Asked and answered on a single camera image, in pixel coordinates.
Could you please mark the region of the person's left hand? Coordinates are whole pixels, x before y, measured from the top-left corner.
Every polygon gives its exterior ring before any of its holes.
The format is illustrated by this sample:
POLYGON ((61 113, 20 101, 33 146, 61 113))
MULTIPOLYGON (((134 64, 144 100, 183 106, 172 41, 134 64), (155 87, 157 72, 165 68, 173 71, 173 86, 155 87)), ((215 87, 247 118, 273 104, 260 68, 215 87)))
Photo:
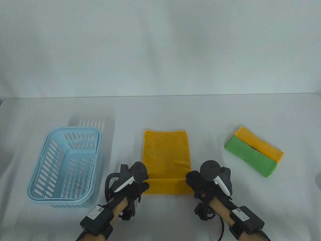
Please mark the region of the person's left hand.
POLYGON ((128 204, 125 205, 124 210, 129 210, 132 208, 132 205, 137 198, 138 198, 138 202, 141 201, 142 193, 144 193, 148 189, 149 189, 149 183, 147 182, 142 182, 142 183, 133 182, 132 184, 128 184, 118 192, 110 192, 108 201, 111 198, 116 198, 116 199, 118 198, 121 200, 123 200, 124 198, 127 198, 128 204))

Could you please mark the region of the person's right hand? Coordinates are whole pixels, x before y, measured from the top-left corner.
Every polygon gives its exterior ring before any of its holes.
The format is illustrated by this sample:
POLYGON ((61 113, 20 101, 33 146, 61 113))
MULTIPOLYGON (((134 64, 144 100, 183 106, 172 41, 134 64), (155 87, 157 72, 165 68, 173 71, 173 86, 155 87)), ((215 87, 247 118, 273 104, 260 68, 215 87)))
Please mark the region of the person's right hand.
POLYGON ((209 207, 210 202, 217 198, 229 210, 237 208, 231 202, 231 197, 227 196, 213 181, 205 180, 196 170, 186 174, 186 183, 194 191, 194 197, 201 200, 206 207, 209 207))

